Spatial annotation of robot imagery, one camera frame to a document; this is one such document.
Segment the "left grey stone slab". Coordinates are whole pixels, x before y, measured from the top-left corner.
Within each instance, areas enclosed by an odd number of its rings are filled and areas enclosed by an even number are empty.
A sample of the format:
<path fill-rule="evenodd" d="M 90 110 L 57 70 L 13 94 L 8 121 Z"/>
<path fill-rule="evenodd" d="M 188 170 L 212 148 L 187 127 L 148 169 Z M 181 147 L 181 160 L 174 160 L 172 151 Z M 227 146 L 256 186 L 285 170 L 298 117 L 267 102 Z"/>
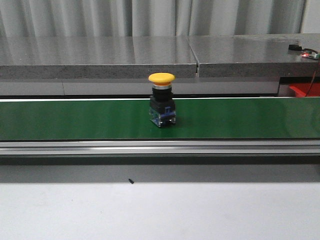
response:
<path fill-rule="evenodd" d="M 196 75 L 185 37 L 2 37 L 2 79 L 145 79 Z"/>

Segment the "aluminium conveyor frame rail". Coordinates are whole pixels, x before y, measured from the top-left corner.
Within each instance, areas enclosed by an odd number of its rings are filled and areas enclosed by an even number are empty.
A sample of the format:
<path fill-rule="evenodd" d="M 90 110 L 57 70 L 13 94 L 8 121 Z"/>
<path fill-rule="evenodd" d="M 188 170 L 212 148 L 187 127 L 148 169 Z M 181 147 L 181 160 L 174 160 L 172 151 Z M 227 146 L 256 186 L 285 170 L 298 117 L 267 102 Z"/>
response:
<path fill-rule="evenodd" d="M 1 156 L 319 155 L 318 139 L 103 140 L 2 142 Z"/>

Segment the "circuit board with red light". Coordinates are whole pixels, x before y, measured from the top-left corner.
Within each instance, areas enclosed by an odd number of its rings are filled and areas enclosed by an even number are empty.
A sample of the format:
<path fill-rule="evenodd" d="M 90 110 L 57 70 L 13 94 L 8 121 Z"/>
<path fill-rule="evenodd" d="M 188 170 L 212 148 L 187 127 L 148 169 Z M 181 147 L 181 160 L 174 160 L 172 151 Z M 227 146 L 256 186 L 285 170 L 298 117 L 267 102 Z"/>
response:
<path fill-rule="evenodd" d="M 303 58 L 309 58 L 309 59 L 313 59 L 313 60 L 319 60 L 320 59 L 320 53 L 317 51 L 313 51 L 313 50 L 304 50 L 301 53 L 301 56 Z"/>

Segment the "grey pleated curtain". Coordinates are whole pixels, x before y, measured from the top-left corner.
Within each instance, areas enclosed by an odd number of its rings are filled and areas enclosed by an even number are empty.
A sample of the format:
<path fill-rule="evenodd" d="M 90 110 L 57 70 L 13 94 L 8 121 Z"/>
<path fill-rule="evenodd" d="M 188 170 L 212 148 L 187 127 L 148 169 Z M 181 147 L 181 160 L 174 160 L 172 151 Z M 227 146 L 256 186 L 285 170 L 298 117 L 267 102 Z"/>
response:
<path fill-rule="evenodd" d="M 295 34 L 304 0 L 3 0 L 3 37 Z"/>

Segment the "green conveyor belt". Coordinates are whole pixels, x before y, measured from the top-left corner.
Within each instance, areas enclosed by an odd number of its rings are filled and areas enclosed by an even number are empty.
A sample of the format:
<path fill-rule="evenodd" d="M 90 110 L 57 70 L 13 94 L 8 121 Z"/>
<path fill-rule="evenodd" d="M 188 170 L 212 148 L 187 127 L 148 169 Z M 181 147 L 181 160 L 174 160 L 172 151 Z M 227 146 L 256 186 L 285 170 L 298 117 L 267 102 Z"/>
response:
<path fill-rule="evenodd" d="M 320 100 L 306 98 L 176 99 L 176 123 L 150 121 L 149 101 L 4 101 L 2 141 L 115 139 L 317 139 Z"/>

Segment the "right grey stone slab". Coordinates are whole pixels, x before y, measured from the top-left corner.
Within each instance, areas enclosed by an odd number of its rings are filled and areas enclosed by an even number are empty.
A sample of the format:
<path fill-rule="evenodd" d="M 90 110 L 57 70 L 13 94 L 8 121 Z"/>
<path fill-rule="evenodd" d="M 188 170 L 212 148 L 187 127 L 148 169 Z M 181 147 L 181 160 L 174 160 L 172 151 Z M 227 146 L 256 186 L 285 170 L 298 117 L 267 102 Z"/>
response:
<path fill-rule="evenodd" d="M 310 77 L 317 61 L 289 45 L 320 49 L 318 33 L 190 36 L 188 42 L 201 78 Z"/>

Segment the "small black device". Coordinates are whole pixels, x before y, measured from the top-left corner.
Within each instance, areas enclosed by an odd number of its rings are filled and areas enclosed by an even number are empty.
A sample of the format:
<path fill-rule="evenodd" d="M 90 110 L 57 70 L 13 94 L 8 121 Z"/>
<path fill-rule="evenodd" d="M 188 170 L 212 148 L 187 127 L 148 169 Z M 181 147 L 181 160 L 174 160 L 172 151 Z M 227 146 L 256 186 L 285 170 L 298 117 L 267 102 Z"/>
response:
<path fill-rule="evenodd" d="M 298 44 L 290 44 L 289 46 L 288 46 L 288 50 L 290 50 L 290 51 L 302 51 L 302 47 L 300 46 L 300 45 L 298 45 Z"/>

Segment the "red plastic bin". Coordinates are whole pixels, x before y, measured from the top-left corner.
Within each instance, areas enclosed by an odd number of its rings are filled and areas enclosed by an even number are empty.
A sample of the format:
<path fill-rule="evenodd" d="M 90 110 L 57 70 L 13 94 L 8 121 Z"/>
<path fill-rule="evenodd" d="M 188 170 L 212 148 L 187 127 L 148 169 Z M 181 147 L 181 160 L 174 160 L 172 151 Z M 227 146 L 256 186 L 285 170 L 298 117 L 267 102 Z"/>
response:
<path fill-rule="evenodd" d="M 289 85 L 289 88 L 294 91 L 296 98 L 303 97 L 319 97 L 320 96 L 320 84 L 314 83 L 309 90 L 310 83 L 293 83 Z"/>

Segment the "grey stone slab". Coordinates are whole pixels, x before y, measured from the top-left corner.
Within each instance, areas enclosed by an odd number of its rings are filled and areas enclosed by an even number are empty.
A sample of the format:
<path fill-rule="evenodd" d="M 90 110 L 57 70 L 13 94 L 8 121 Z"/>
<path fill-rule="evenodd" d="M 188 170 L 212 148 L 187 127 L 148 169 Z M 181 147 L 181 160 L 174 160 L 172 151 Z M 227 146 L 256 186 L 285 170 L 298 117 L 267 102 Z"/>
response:
<path fill-rule="evenodd" d="M 289 45 L 320 49 L 318 33 L 190 36 L 188 42 L 201 78 L 310 77 L 317 61 Z"/>
<path fill-rule="evenodd" d="M 185 37 L 2 37 L 2 79 L 145 79 L 196 75 Z"/>

